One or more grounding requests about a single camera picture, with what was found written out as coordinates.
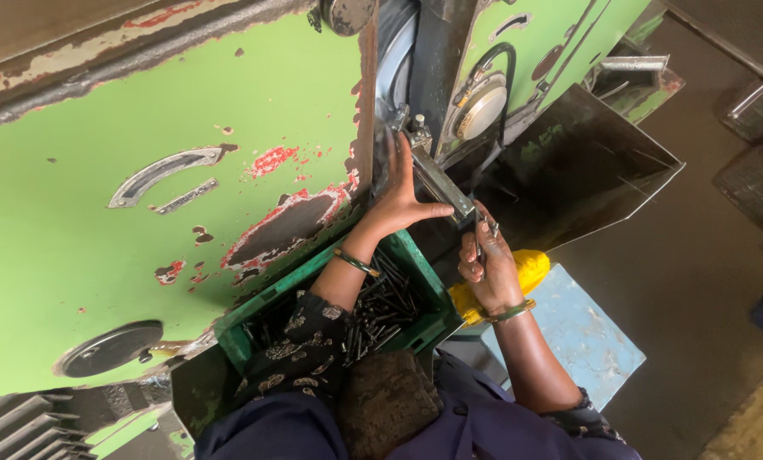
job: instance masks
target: green plastic crate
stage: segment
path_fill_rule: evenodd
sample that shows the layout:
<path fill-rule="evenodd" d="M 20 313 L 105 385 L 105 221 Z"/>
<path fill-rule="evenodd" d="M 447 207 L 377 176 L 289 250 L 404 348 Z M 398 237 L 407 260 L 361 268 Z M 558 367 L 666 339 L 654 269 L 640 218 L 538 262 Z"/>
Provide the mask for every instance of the green plastic crate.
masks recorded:
<path fill-rule="evenodd" d="M 344 238 L 322 250 L 303 266 L 216 323 L 214 333 L 217 340 L 240 374 L 244 374 L 246 362 L 252 355 L 251 342 L 242 328 L 244 321 L 263 308 L 270 307 L 274 301 L 283 297 L 283 294 L 295 291 L 305 280 L 318 275 L 333 256 L 333 248 L 341 245 L 342 240 Z M 441 284 L 406 230 L 399 230 L 387 236 L 381 240 L 379 247 L 397 263 L 402 273 L 410 277 L 410 283 L 427 301 L 426 305 L 419 305 L 424 312 L 422 317 L 407 328 L 402 328 L 402 331 L 385 345 L 383 351 L 412 348 L 420 356 L 425 371 L 431 373 L 430 367 L 425 363 L 431 361 L 436 345 L 458 330 L 464 321 L 458 315 L 447 289 Z"/>

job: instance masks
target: light blue stool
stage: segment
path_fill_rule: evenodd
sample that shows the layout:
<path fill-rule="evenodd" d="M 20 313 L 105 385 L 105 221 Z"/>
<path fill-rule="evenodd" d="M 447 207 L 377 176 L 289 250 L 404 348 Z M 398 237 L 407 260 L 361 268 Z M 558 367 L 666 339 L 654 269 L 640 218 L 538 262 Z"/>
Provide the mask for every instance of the light blue stool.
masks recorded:
<path fill-rule="evenodd" d="M 645 355 L 559 264 L 527 297 L 538 302 L 532 313 L 552 353 L 574 382 L 588 391 L 595 408 L 602 410 Z M 447 340 L 480 341 L 506 369 L 489 323 L 460 329 Z M 509 379 L 502 385 L 510 386 Z"/>

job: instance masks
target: black hose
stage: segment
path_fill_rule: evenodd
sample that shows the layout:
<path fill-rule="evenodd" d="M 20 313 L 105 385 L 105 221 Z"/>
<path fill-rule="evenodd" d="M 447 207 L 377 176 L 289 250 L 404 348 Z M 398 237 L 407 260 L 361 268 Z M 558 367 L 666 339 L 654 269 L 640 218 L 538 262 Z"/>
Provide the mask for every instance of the black hose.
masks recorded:
<path fill-rule="evenodd" d="M 512 94 L 512 81 L 515 79 L 515 64 L 517 61 L 517 53 L 515 53 L 515 47 L 506 42 L 499 43 L 489 48 L 489 51 L 486 52 L 486 54 L 478 60 L 478 64 L 476 64 L 476 69 L 481 68 L 483 70 L 487 70 L 492 64 L 493 59 L 495 59 L 502 52 L 507 53 L 508 66 L 507 101 L 504 102 L 503 109 L 501 110 L 501 129 L 498 135 L 498 145 L 501 149 L 503 149 L 503 135 L 507 130 L 507 112 L 509 111 L 509 97 Z"/>

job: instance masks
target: green bangle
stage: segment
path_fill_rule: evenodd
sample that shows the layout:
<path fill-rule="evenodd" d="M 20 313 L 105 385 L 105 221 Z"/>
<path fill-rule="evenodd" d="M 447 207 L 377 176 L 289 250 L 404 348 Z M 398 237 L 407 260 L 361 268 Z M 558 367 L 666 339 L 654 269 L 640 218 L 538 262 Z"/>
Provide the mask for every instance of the green bangle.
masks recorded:
<path fill-rule="evenodd" d="M 494 316 L 488 316 L 484 319 L 487 320 L 488 322 L 506 321 L 507 319 L 514 318 L 518 316 L 519 314 L 530 311 L 536 305 L 537 303 L 534 300 L 524 299 L 524 301 L 520 302 L 518 306 L 510 308 L 509 310 L 507 310 L 506 313 L 496 314 Z"/>
<path fill-rule="evenodd" d="M 353 265 L 354 267 L 358 268 L 359 270 L 365 272 L 366 274 L 374 278 L 377 278 L 379 277 L 379 275 L 382 274 L 378 270 L 370 268 L 366 263 L 362 262 L 361 260 L 354 259 L 353 257 L 348 256 L 347 254 L 345 254 L 345 251 L 341 250 L 341 248 L 338 248 L 338 247 L 333 248 L 333 254 L 335 254 L 337 257 L 344 260 L 348 264 Z"/>

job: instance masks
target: metal nameplate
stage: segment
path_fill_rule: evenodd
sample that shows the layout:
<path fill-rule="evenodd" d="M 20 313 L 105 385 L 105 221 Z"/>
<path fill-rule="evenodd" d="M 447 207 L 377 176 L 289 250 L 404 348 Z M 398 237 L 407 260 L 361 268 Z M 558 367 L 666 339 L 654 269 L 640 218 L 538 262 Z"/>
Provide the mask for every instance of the metal nameplate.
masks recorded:
<path fill-rule="evenodd" d="M 215 188 L 217 188 L 220 185 L 219 182 L 217 182 L 217 179 L 210 178 L 206 182 L 200 184 L 199 187 L 193 189 L 191 192 L 186 193 L 185 195 L 178 196 L 174 200 L 169 201 L 167 204 L 163 204 L 159 208 L 155 209 L 154 212 L 166 215 L 169 214 L 178 208 L 180 208 L 182 205 L 187 204 L 191 201 L 193 201 L 198 196 L 203 196 L 206 193 L 211 192 Z"/>

